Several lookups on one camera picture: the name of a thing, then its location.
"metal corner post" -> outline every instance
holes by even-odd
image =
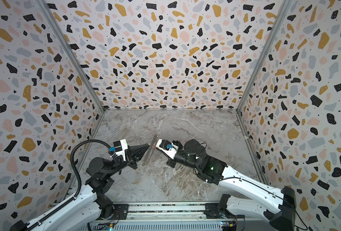
[[[35,0],[34,1],[41,11],[42,15],[45,17],[48,26],[53,31],[54,35],[56,36],[56,39],[62,46],[63,51],[68,56],[68,59],[71,61],[73,67],[76,69],[78,74],[81,77],[82,82],[84,83],[87,91],[92,97],[92,100],[95,102],[97,108],[100,110],[100,113],[104,112],[104,107],[101,105],[99,98],[97,97],[94,89],[92,88],[90,81],[86,78],[86,74],[83,71],[81,65],[78,63],[78,60],[76,59],[75,55],[73,54],[68,42],[66,41],[64,34],[62,33],[59,25],[54,19],[53,14],[51,13],[50,9],[48,8],[48,5],[45,0]]]

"terrazzo wallpaper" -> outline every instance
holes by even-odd
[[[0,1],[0,230],[62,199],[98,119],[35,2]]]
[[[293,1],[249,96],[268,181],[296,191],[309,230],[341,231],[341,1]]]
[[[234,108],[282,0],[48,0],[105,108]]]

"metal bar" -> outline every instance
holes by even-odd
[[[249,138],[249,134],[247,133],[245,126],[243,124],[244,121],[243,121],[243,119],[239,113],[237,113],[236,115],[237,115],[238,123],[240,124],[242,135],[245,137],[245,142],[247,145],[247,149],[249,150],[252,163],[254,164],[255,170],[258,174],[259,181],[263,184],[268,184],[268,182],[265,178],[265,175],[263,173],[263,170],[260,167],[259,160],[258,160],[257,156],[255,155],[254,146],[252,145],[251,139]]]
[[[45,0],[35,0],[35,3],[37,4],[37,7],[41,11],[42,15],[45,17],[48,26],[53,31],[54,35],[56,36],[56,39],[58,40],[59,44],[62,46],[63,51],[68,56],[68,59],[71,61],[73,67],[76,69],[78,74],[81,77],[82,82],[84,83],[87,91],[91,95],[92,100],[96,104],[96,108],[100,110],[100,113],[104,111],[104,107],[101,105],[101,102],[96,95],[96,92],[91,86],[90,81],[87,79],[85,72],[83,71],[81,65],[79,64],[78,60],[76,59],[76,56],[73,54],[72,49],[70,48],[68,42],[66,41],[64,34],[62,33],[59,25],[54,19],[54,16],[50,9],[48,8],[48,5]]]
[[[279,9],[277,18],[276,18],[276,20],[275,20],[275,22],[273,24],[273,27],[272,27],[272,31],[269,34],[268,40],[265,43],[262,52],[260,53],[260,56],[258,58],[258,63],[255,66],[254,71],[251,74],[251,78],[249,79],[249,81],[248,81],[248,83],[246,85],[246,88],[244,90],[244,93],[242,94],[240,102],[238,103],[237,112],[242,111],[244,103],[247,100],[247,97],[249,95],[249,91],[253,87],[253,84],[256,81],[256,79],[258,78],[258,74],[260,72],[260,69],[263,66],[263,63],[264,63],[265,58],[267,57],[267,55],[269,53],[270,48],[272,47],[274,39],[275,39],[275,37],[276,37],[276,35],[277,35],[281,25],[282,25],[282,22],[283,22],[286,14],[288,12],[288,9],[289,9],[292,1],[293,0],[284,0],[284,2],[282,3],[282,5],[281,5],[281,7]]]

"marble floor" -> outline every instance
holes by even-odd
[[[155,134],[182,144],[191,139],[206,142],[208,155],[258,180],[234,111],[108,110],[95,139],[109,145],[126,139],[134,146],[150,143]],[[93,143],[80,170],[82,182],[89,178],[85,170],[97,156],[110,158],[106,147]],[[121,175],[112,176],[115,182],[106,195],[114,202],[219,201],[224,193],[244,198],[238,192],[202,182],[190,168],[177,164],[172,169],[166,162],[167,158],[155,150],[147,165],[138,162],[138,169],[126,167]]]

